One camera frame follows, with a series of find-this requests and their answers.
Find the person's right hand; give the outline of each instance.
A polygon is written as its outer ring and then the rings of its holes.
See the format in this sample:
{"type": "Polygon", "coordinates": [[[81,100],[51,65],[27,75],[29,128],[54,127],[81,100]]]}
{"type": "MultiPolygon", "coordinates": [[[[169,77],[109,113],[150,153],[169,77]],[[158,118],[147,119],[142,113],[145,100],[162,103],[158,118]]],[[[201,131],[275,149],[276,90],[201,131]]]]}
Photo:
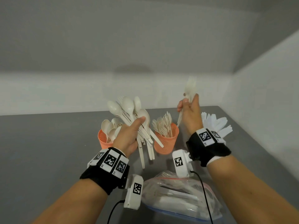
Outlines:
{"type": "Polygon", "coordinates": [[[195,94],[192,103],[189,103],[187,98],[184,98],[178,103],[178,112],[183,109],[182,121],[187,127],[190,134],[203,128],[202,115],[200,113],[199,96],[195,94]]]}

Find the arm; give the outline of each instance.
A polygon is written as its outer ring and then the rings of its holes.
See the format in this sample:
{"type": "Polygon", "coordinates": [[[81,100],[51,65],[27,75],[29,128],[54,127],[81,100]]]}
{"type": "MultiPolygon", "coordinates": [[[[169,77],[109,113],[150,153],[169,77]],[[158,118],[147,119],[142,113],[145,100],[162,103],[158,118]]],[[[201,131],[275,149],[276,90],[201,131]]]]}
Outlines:
{"type": "MultiPolygon", "coordinates": [[[[198,94],[191,104],[180,101],[178,111],[182,108],[190,134],[203,128],[198,94]]],[[[238,223],[299,223],[299,212],[232,155],[212,161],[207,169],[238,223]]]]}
{"type": "MultiPolygon", "coordinates": [[[[137,133],[145,118],[136,119],[131,126],[122,125],[113,147],[128,158],[137,148],[137,133]]],[[[34,224],[92,224],[99,217],[107,200],[107,193],[90,179],[79,180],[54,204],[48,207],[34,224]]]]}

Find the orange perforated basket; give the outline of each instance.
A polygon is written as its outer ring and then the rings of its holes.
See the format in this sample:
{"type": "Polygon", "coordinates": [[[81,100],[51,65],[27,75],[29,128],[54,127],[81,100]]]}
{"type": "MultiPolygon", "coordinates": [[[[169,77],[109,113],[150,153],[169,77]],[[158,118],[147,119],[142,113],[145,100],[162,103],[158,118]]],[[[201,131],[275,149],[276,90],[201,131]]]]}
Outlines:
{"type": "Polygon", "coordinates": [[[172,152],[172,150],[174,148],[174,144],[176,143],[176,139],[178,137],[179,129],[178,129],[177,125],[175,125],[174,123],[171,124],[171,129],[172,129],[172,135],[174,135],[174,137],[164,137],[155,131],[156,136],[159,138],[159,140],[164,145],[164,147],[162,148],[155,141],[154,148],[157,153],[167,155],[172,152]]]}
{"type": "Polygon", "coordinates": [[[100,130],[99,133],[97,134],[97,138],[100,141],[102,149],[112,147],[113,143],[106,143],[107,142],[106,134],[102,130],[100,130]]]}

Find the wire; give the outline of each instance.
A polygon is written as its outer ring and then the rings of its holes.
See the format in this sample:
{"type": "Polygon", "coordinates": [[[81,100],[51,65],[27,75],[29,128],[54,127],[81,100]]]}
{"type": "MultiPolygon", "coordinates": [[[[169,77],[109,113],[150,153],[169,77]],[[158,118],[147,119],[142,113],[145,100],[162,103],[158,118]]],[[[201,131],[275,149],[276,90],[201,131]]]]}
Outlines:
{"type": "MultiPolygon", "coordinates": [[[[196,173],[195,171],[190,171],[190,172],[191,172],[191,173],[194,173],[194,174],[196,174],[196,175],[198,176],[198,178],[200,179],[200,182],[201,182],[201,184],[202,184],[202,189],[204,190],[204,184],[203,184],[202,179],[200,178],[199,174],[196,173]]],[[[207,203],[207,196],[206,196],[206,194],[205,194],[205,190],[204,190],[204,198],[206,199],[206,203],[207,203]]],[[[209,215],[210,215],[211,223],[213,224],[213,220],[212,220],[212,216],[211,216],[211,212],[210,212],[208,203],[207,203],[207,210],[209,211],[209,215]]]]}
{"type": "Polygon", "coordinates": [[[119,203],[125,203],[125,200],[120,200],[120,201],[118,201],[118,202],[114,205],[114,207],[112,208],[112,210],[111,210],[111,212],[110,212],[110,215],[109,215],[107,224],[109,224],[109,221],[110,221],[110,218],[111,218],[111,215],[112,215],[112,212],[113,212],[114,208],[115,208],[119,203]]]}

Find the wristband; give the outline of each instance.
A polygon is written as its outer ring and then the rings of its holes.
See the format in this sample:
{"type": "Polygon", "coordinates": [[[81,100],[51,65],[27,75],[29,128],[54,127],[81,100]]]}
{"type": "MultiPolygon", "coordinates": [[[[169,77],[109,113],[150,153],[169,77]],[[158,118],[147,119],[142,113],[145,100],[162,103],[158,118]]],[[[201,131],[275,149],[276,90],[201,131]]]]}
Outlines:
{"type": "Polygon", "coordinates": [[[103,149],[88,163],[80,179],[93,180],[110,195],[116,187],[125,188],[130,168],[128,162],[122,151],[113,147],[103,149]]]}
{"type": "Polygon", "coordinates": [[[212,161],[228,156],[231,151],[225,145],[225,140],[217,132],[209,129],[199,129],[186,142],[192,160],[200,160],[201,166],[206,167],[212,161]]]}

